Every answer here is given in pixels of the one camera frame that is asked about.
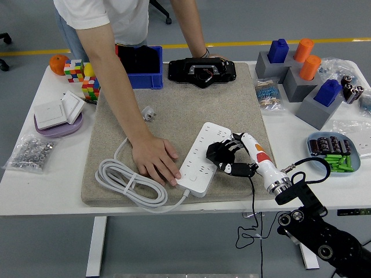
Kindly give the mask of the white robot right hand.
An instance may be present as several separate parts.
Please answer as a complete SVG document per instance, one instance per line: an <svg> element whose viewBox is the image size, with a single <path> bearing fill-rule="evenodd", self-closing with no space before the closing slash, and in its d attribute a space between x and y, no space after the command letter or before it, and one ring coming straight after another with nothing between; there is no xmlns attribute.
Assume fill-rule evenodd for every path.
<svg viewBox="0 0 371 278"><path fill-rule="evenodd" d="M234 154L240 149L247 151L251 164L234 161ZM287 175L276 168L263 147L248 133L233 133L229 140L221 143L217 154L215 165L222 171L236 177L252 177L258 173L263 177L264 187L269 193L288 180Z"/></svg>

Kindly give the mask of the person's right hand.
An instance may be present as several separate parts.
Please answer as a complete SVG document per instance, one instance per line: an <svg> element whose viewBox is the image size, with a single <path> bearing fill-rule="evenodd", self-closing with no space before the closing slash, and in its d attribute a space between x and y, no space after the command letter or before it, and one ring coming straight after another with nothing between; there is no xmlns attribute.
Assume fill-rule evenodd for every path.
<svg viewBox="0 0 371 278"><path fill-rule="evenodd" d="M161 185L165 185L165 181L172 186L177 184L181 174L174 161L179 156L168 140L145 134L130 138L130 142L133 160L141 175L148 175Z"/></svg>

